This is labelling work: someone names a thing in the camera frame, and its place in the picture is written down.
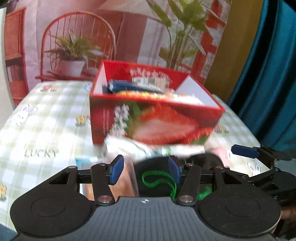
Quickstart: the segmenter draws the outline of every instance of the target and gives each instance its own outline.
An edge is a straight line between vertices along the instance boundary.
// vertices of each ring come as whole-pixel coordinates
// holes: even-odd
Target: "circular pad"
[[[205,197],[199,214],[213,230],[233,237],[255,237],[272,231],[281,208],[270,195],[248,185],[225,185]]]
[[[50,185],[19,197],[12,204],[10,217],[19,233],[57,237],[82,226],[91,212],[91,202],[82,194]]]

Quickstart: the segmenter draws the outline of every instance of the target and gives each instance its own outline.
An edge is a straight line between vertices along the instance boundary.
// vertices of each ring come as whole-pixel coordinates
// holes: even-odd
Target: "open cardboard box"
[[[110,80],[132,81],[132,77],[139,76],[169,78],[170,89],[177,94],[194,95],[200,104],[103,93],[102,86]],[[223,107],[191,75],[156,66],[103,61],[90,91],[94,144],[103,144],[111,132],[151,145],[203,145],[223,112]]]

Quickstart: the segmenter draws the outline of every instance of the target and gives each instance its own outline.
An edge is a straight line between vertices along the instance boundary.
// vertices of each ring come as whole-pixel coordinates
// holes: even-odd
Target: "poster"
[[[4,48],[15,105],[40,81],[93,80],[103,59],[161,66],[204,83],[230,0],[9,0]]]

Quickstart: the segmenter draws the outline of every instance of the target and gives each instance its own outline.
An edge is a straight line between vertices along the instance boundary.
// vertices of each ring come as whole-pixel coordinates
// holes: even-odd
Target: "green lanyard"
[[[147,177],[147,176],[165,176],[165,177],[168,177],[169,179],[171,179],[173,181],[173,184],[169,180],[164,179],[164,178],[157,179],[156,181],[154,181],[152,183],[148,183],[148,182],[145,181],[145,177]],[[175,201],[175,197],[176,197],[176,193],[177,193],[177,184],[175,183],[173,177],[170,174],[168,174],[167,172],[163,172],[163,171],[146,171],[146,172],[144,172],[142,174],[142,182],[144,183],[144,185],[146,187],[149,187],[149,188],[155,188],[161,183],[168,184],[172,189],[172,191],[170,193],[170,197],[172,198],[173,201]]]
[[[172,180],[173,184],[169,180],[164,179],[164,178],[160,178],[160,179],[157,179],[156,181],[154,181],[152,183],[148,183],[148,182],[145,181],[145,178],[148,177],[148,176],[164,176],[164,177],[168,177],[169,179]],[[173,177],[169,173],[163,172],[163,171],[146,171],[146,172],[144,172],[142,174],[142,182],[143,182],[143,184],[146,187],[149,187],[149,188],[155,188],[155,187],[157,187],[161,183],[168,184],[171,187],[171,189],[172,189],[172,191],[170,193],[170,197],[172,198],[173,201],[175,201],[175,199],[176,199],[176,193],[177,193],[177,184],[175,183]],[[198,201],[201,201],[207,195],[209,195],[211,193],[212,193],[212,189],[210,187],[206,187],[203,192],[200,192],[198,194],[197,200]]]

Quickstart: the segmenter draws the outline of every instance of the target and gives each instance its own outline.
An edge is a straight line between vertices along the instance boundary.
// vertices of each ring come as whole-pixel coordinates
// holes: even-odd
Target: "table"
[[[94,146],[91,139],[90,86],[87,81],[39,83],[0,131],[0,183],[7,187],[7,199],[0,201],[0,224],[14,229],[9,210],[15,199],[67,166],[76,165],[75,158],[102,155],[101,147]],[[213,132],[205,149],[229,149],[233,144],[259,146],[233,111],[215,98],[226,110],[219,125],[228,133]],[[257,162],[261,172],[268,170],[256,159],[230,158],[230,168],[238,172],[252,175],[247,162]]]

